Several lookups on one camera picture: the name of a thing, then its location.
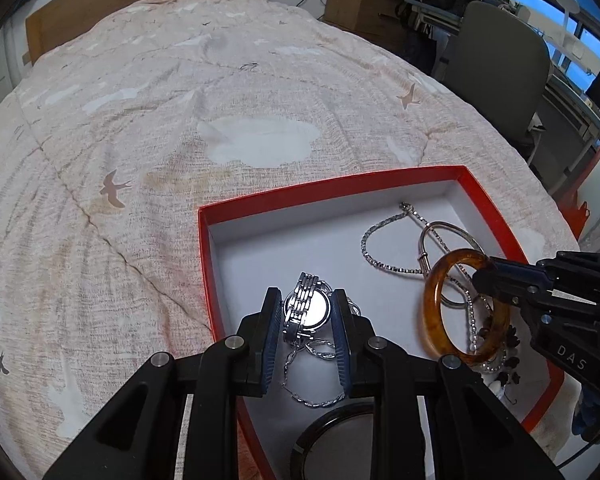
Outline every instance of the screw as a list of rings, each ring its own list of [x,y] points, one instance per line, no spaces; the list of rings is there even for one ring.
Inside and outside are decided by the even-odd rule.
[[[158,352],[151,356],[151,364],[155,367],[164,366],[169,362],[169,354],[167,352]]]
[[[366,343],[374,350],[382,350],[386,347],[386,339],[377,335],[370,337]]]
[[[231,350],[235,350],[236,348],[240,348],[242,345],[244,345],[244,339],[242,339],[239,335],[231,335],[224,340],[224,345]]]
[[[442,358],[442,364],[445,365],[445,368],[449,368],[450,370],[455,370],[456,368],[460,367],[460,365],[462,364],[462,361],[457,356],[448,354]]]

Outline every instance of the bedspread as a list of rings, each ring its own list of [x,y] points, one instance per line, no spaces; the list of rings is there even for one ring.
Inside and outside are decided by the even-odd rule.
[[[0,104],[0,443],[14,464],[40,478],[153,352],[212,342],[199,206],[426,164],[466,165],[529,260],[578,249],[473,107],[302,9],[145,0],[47,53]],[[534,430],[549,454],[576,394],[567,380]]]

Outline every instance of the amber bangle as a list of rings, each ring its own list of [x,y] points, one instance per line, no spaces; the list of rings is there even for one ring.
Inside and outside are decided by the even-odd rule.
[[[446,334],[442,322],[442,286],[446,276],[456,264],[465,264],[474,269],[489,265],[489,257],[473,249],[458,249],[447,253],[433,266],[427,276],[424,287],[424,325],[429,341],[440,355],[453,354],[468,365],[488,361],[502,346],[509,329],[510,307],[496,299],[493,300],[493,321],[487,339],[475,354],[466,354],[456,348]]]

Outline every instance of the bangle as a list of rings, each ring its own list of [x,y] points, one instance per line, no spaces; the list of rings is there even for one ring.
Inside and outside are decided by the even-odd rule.
[[[427,233],[431,231],[431,234],[433,234],[434,237],[437,238],[438,243],[440,243],[447,252],[450,252],[449,248],[442,241],[442,238],[440,238],[440,235],[436,232],[435,228],[446,229],[447,231],[451,231],[452,233],[457,234],[459,237],[464,238],[464,240],[466,240],[469,243],[469,245],[471,245],[471,247],[474,248],[476,251],[478,251],[479,253],[484,253],[484,251],[482,250],[482,247],[480,247],[480,244],[475,240],[475,238],[472,237],[464,229],[459,228],[457,225],[449,224],[448,222],[442,222],[442,221],[427,222],[425,224],[424,229],[420,233],[420,238],[418,240],[418,253],[420,254],[418,256],[418,261],[420,263],[420,268],[422,269],[422,273],[425,278],[429,275],[429,271],[431,270],[431,264],[429,263],[429,253],[427,253],[427,251],[424,248],[424,240],[427,236]],[[466,271],[462,267],[458,267],[458,269],[460,269],[460,271],[467,277],[467,279],[469,279],[469,275],[466,273]],[[448,306],[450,308],[467,308],[469,302],[468,302],[468,300],[451,301],[451,300],[445,298],[445,295],[443,294],[442,295],[442,303],[445,306]]]
[[[472,249],[458,249],[447,253],[431,269],[424,287],[424,325],[429,341],[440,355],[453,354],[468,365],[480,364],[492,358],[502,346],[509,329],[510,307],[493,298],[493,322],[484,343],[475,354],[462,352],[451,342],[442,321],[442,286],[446,275],[456,264],[465,264],[474,269],[489,265],[488,256]]]

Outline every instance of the wooden cabinet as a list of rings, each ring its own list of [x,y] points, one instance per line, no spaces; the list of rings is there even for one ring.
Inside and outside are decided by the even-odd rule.
[[[327,0],[323,20],[397,53],[404,44],[404,29],[395,16],[401,1]]]

